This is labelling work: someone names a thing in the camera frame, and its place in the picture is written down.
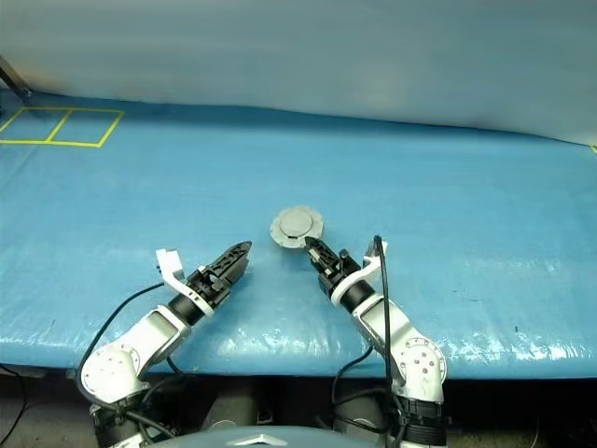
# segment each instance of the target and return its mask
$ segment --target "wire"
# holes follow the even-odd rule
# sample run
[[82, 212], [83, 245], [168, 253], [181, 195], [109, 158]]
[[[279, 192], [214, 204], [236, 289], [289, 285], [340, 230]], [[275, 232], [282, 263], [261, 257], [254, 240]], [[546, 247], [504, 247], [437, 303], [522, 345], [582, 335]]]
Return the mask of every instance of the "wire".
[[332, 394], [331, 394], [331, 401], [333, 405], [337, 405], [340, 403], [336, 402], [336, 388], [338, 387], [338, 380], [341, 378], [341, 376], [348, 371], [349, 369], [351, 369], [352, 367], [354, 367], [356, 364], [358, 364], [359, 362], [363, 362], [365, 359], [367, 359], [367, 357], [369, 355], [371, 355], [371, 353], [373, 353], [373, 347], [369, 347], [367, 349], [367, 351], [361, 355], [360, 357], [353, 359], [351, 362], [349, 362], [348, 364], [346, 364], [344, 367], [342, 367], [338, 373], [336, 373], [336, 376], [334, 377], [334, 381], [332, 382]]
[[357, 422], [352, 418], [344, 417], [343, 415], [338, 415], [337, 413], [331, 413], [331, 416], [335, 419], [340, 420], [341, 422], [347, 423], [348, 425], [353, 425], [354, 427], [360, 427], [365, 431], [374, 432], [375, 434], [385, 434], [387, 432], [387, 428], [385, 427], [372, 427], [370, 425], [365, 425], [361, 422]]
[[539, 418], [537, 417], [537, 430], [535, 431], [535, 438], [533, 439], [533, 443], [531, 443], [531, 448], [535, 448], [535, 445], [537, 445], [538, 439], [539, 439]]
[[25, 412], [25, 408], [27, 407], [27, 389], [25, 388], [25, 382], [23, 381], [22, 376], [20, 376], [18, 373], [16, 373], [15, 371], [12, 371], [11, 369], [3, 366], [2, 364], [0, 364], [0, 369], [2, 369], [3, 371], [7, 371], [8, 373], [10, 373], [11, 375], [15, 376], [19, 380], [19, 384], [21, 385], [21, 394], [22, 394], [21, 410], [17, 414], [17, 417], [15, 418], [15, 421], [12, 422], [12, 426], [8, 430], [6, 436], [4, 436], [2, 438], [2, 440], [0, 441], [0, 446], [2, 446], [2, 445], [4, 445], [6, 443], [6, 441], [8, 440], [8, 438], [10, 437], [10, 435], [12, 434], [12, 432], [15, 430], [15, 427], [17, 427], [17, 425], [19, 424], [19, 422], [21, 420], [21, 417], [22, 417], [23, 413]]
[[112, 403], [106, 403], [100, 399], [98, 399], [97, 397], [95, 397], [93, 394], [91, 394], [83, 385], [83, 379], [82, 379], [82, 371], [83, 371], [83, 366], [85, 365], [85, 363], [87, 362], [87, 359], [90, 357], [91, 352], [93, 351], [93, 348], [95, 347], [95, 345], [98, 343], [98, 341], [100, 340], [100, 338], [102, 337], [102, 335], [104, 334], [105, 330], [108, 328], [108, 326], [112, 323], [112, 321], [116, 318], [116, 316], [118, 315], [118, 313], [120, 313], [120, 311], [126, 306], [128, 305], [131, 301], [133, 301], [134, 299], [136, 299], [139, 296], [142, 296], [143, 294], [146, 294], [149, 291], [152, 291], [154, 289], [157, 289], [158, 287], [162, 287], [163, 286], [163, 282], [157, 283], [156, 285], [153, 285], [151, 287], [146, 287], [145, 289], [142, 289], [138, 292], [135, 292], [133, 295], [131, 295], [127, 300], [125, 300], [123, 303], [121, 303], [116, 310], [114, 310], [114, 312], [107, 318], [107, 320], [104, 322], [104, 324], [102, 325], [102, 327], [100, 328], [100, 330], [97, 332], [97, 334], [95, 335], [95, 337], [93, 338], [93, 340], [90, 343], [90, 346], [87, 348], [85, 354], [83, 355], [83, 357], [81, 358], [79, 364], [78, 364], [78, 368], [76, 370], [76, 388], [79, 390], [79, 392], [83, 395], [83, 397], [85, 397], [87, 400], [89, 400], [91, 403], [100, 406], [101, 408], [107, 409], [108, 411], [112, 411], [116, 414], [122, 414], [124, 415], [126, 418], [128, 418], [129, 420], [132, 420], [136, 423], [141, 423], [144, 424], [148, 427], [153, 427], [155, 428], [157, 431], [161, 432], [162, 434], [166, 435], [167, 437], [169, 437], [170, 439], [173, 439], [175, 437], [174, 433], [168, 429], [167, 427], [165, 427], [164, 425], [161, 425], [160, 423], [145, 417], [144, 415], [141, 415], [135, 411], [130, 411], [130, 410], [122, 410], [118, 405], [116, 404], [112, 404]]
[[178, 367], [176, 366], [176, 364], [174, 364], [174, 361], [172, 361], [171, 357], [166, 357], [166, 362], [168, 363], [168, 365], [170, 366], [170, 368], [174, 371], [174, 373], [176, 373], [178, 375], [184, 375], [183, 371], [181, 371], [180, 369], [178, 369]]
[[[385, 380], [386, 380], [386, 387], [387, 387], [387, 399], [388, 399], [388, 414], [391, 413], [390, 403], [394, 403], [398, 408], [398, 412], [402, 414], [402, 406], [400, 404], [400, 400], [392, 393], [392, 350], [391, 350], [391, 341], [392, 335], [390, 334], [390, 293], [388, 287], [388, 272], [385, 266], [385, 254], [383, 253], [383, 240], [380, 235], [375, 235], [373, 237], [373, 243], [377, 249], [377, 253], [380, 257], [380, 264], [382, 267], [382, 291], [383, 291], [383, 321], [385, 325], [385, 335], [384, 335], [384, 345], [383, 345], [383, 354], [385, 359]], [[400, 430], [398, 431], [394, 442], [392, 443], [393, 446], [397, 447], [400, 446], [402, 442], [402, 437], [404, 436], [404, 425], [401, 426]], [[385, 438], [385, 445], [388, 445], [388, 438]]]
[[[152, 385], [149, 390], [147, 390], [146, 394], [143, 396], [143, 399], [141, 399], [141, 402], [139, 403], [139, 408], [140, 409], [145, 408], [145, 406], [151, 400], [151, 397], [156, 393], [156, 391], [158, 389], [161, 389], [162, 387], [164, 387], [165, 385], [168, 385], [170, 383], [175, 383], [177, 381], [180, 381], [181, 379], [184, 379], [184, 377], [182, 375], [175, 375], [175, 376], [166, 376], [165, 378], [162, 378], [161, 380], [159, 380], [157, 383]], [[139, 432], [141, 432], [141, 435], [143, 436], [143, 439], [145, 440], [145, 442], [147, 444], [153, 444], [154, 443], [153, 439], [151, 439], [151, 437], [147, 433], [146, 426], [142, 423], [137, 423], [137, 426], [139, 427]]]

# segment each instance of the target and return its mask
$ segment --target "blue tarp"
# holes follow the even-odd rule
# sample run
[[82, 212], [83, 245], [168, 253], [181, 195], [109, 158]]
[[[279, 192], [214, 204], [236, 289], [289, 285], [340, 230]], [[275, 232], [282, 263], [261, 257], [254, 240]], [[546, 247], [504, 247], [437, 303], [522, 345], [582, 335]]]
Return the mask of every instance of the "blue tarp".
[[[5, 123], [19, 105], [4, 93]], [[270, 238], [306, 204], [355, 257], [389, 242], [390, 294], [435, 340], [451, 378], [597, 373], [597, 156], [520, 134], [269, 109], [116, 109], [100, 147], [0, 144], [0, 362], [74, 367], [111, 311], [160, 280], [155, 250], [187, 273], [253, 241], [229, 300], [175, 353], [186, 370], [331, 375], [365, 343], [319, 290], [307, 257]], [[54, 141], [98, 142], [117, 112], [73, 111]], [[23, 111], [0, 140], [44, 140], [63, 111]], [[140, 298], [117, 337], [165, 288]], [[357, 374], [382, 374], [373, 357]]]

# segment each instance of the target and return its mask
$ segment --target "yellow tape line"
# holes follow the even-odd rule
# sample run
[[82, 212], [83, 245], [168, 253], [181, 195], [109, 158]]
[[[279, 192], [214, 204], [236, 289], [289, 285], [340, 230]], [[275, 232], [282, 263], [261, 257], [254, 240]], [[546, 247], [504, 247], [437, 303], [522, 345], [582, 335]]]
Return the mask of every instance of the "yellow tape line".
[[[60, 106], [24, 106], [21, 107], [15, 115], [13, 115], [6, 123], [4, 123], [0, 127], [0, 133], [5, 130], [10, 123], [12, 123], [15, 119], [19, 117], [26, 110], [61, 110], [64, 111], [65, 114], [58, 122], [56, 126], [52, 129], [49, 133], [46, 140], [10, 140], [10, 139], [0, 139], [0, 144], [10, 144], [10, 145], [54, 145], [54, 146], [62, 146], [62, 147], [102, 147], [105, 141], [108, 139], [110, 134], [116, 129], [120, 119], [124, 116], [124, 112], [119, 109], [100, 109], [94, 107], [60, 107]], [[70, 142], [70, 141], [58, 141], [52, 140], [64, 123], [68, 120], [68, 118], [73, 114], [73, 112], [102, 112], [108, 114], [117, 114], [110, 126], [108, 127], [107, 131], [102, 135], [102, 138], [99, 142]]]
[[68, 112], [66, 112], [64, 114], [64, 117], [62, 117], [62, 119], [58, 122], [58, 124], [54, 127], [54, 129], [52, 129], [52, 132], [49, 133], [48, 137], [46, 138], [46, 142], [52, 141], [52, 138], [54, 138], [54, 135], [56, 135], [58, 133], [60, 128], [64, 125], [64, 123], [68, 120], [68, 118], [71, 116], [72, 113], [73, 113], [73, 109], [69, 110]]

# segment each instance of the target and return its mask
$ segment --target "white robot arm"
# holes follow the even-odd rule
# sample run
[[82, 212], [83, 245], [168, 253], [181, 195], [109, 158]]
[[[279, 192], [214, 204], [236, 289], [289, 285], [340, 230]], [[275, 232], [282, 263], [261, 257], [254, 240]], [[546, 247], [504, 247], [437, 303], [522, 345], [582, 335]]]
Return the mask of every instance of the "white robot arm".
[[85, 355], [77, 372], [79, 390], [94, 405], [91, 416], [101, 448], [136, 448], [145, 444], [134, 410], [149, 384], [146, 370], [169, 356], [200, 319], [214, 314], [248, 264], [250, 242], [229, 248], [186, 281], [176, 251], [157, 251], [164, 283], [177, 295], [159, 305], [115, 341]]
[[[385, 352], [385, 313], [383, 295], [369, 282], [381, 268], [380, 254], [372, 245], [361, 268], [342, 250], [336, 255], [316, 238], [306, 237], [313, 267], [319, 272], [321, 289], [334, 305], [342, 305], [371, 346]], [[441, 447], [446, 445], [446, 420], [442, 416], [442, 383], [446, 360], [441, 350], [412, 326], [408, 317], [389, 301], [390, 359], [392, 392], [403, 420], [401, 447]]]

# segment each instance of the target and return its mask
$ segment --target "gray disc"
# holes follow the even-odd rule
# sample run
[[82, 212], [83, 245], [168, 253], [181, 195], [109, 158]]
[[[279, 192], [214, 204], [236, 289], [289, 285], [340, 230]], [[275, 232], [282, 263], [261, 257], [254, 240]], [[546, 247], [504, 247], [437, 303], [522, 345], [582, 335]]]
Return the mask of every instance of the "gray disc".
[[324, 233], [324, 219], [306, 205], [286, 208], [270, 226], [270, 235], [278, 245], [297, 249], [305, 246], [305, 236], [320, 238]]

